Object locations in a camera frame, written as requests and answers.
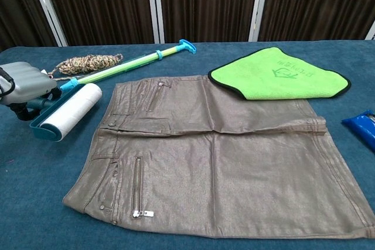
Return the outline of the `dark pleated curtain panel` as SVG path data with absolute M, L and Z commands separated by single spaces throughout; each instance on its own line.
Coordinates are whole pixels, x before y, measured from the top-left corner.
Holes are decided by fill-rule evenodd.
M 260 41 L 363 40 L 375 0 L 265 0 Z
M 0 0 L 0 52 L 15 46 L 56 45 L 39 0 Z
M 149 0 L 51 0 L 70 46 L 154 43 Z
M 246 42 L 254 0 L 161 0 L 165 41 Z

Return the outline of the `blue plastic packet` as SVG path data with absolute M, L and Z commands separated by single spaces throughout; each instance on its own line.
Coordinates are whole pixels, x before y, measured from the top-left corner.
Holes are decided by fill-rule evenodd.
M 375 112 L 367 110 L 355 117 L 342 120 L 375 153 Z

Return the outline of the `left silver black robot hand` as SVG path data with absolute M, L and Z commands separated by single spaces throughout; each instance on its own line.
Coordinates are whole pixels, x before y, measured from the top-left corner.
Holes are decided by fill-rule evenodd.
M 62 95 L 57 82 L 25 61 L 0 65 L 0 105 L 30 121 Z

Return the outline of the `blue table cover mat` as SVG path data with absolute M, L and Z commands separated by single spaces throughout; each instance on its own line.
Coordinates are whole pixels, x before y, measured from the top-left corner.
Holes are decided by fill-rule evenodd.
M 267 42 L 197 43 L 196 54 L 182 51 L 103 80 L 101 100 L 61 142 L 35 138 L 27 122 L 0 106 L 0 250 L 375 250 L 375 239 L 210 239 L 130 231 L 63 205 L 116 83 L 206 74 L 268 46 Z M 310 103 L 326 119 L 337 148 L 375 210 L 375 153 L 342 125 L 345 118 L 375 111 L 375 40 L 274 42 L 274 46 L 351 81 L 342 96 Z

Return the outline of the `teal yellow lint roller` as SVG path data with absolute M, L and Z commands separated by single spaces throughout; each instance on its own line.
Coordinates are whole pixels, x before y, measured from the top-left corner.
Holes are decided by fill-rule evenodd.
M 102 97 L 93 83 L 80 84 L 42 110 L 31 123 L 35 137 L 60 142 Z

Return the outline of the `green black-edged microfibre cloth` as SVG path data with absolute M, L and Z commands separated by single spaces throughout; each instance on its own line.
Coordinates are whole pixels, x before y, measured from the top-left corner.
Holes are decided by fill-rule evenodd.
M 212 69 L 208 78 L 246 100 L 333 98 L 351 87 L 345 76 L 268 47 Z

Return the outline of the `brown leather skirt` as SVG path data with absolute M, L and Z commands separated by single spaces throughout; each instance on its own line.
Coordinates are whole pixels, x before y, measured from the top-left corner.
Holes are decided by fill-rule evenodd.
M 206 76 L 117 84 L 63 202 L 139 231 L 375 238 L 375 213 L 307 101 L 247 101 Z

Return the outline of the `blue green hand pump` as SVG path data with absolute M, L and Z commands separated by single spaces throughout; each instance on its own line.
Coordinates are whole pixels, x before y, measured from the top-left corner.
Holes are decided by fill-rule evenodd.
M 104 78 L 114 76 L 118 73 L 123 73 L 126 71 L 137 69 L 138 67 L 145 66 L 157 60 L 162 60 L 164 57 L 175 54 L 182 50 L 187 50 L 190 53 L 195 54 L 197 51 L 197 48 L 193 43 L 185 39 L 181 39 L 179 41 L 179 44 L 174 47 L 171 47 L 162 51 L 156 50 L 152 54 L 127 61 L 117 66 L 112 66 L 105 70 L 97 71 L 96 73 L 83 76 L 82 78 L 71 78 L 68 82 L 62 84 L 59 88 L 62 92 L 68 92 L 72 90 L 73 88 L 75 88 L 77 85 L 93 83 L 93 82 L 102 80 Z

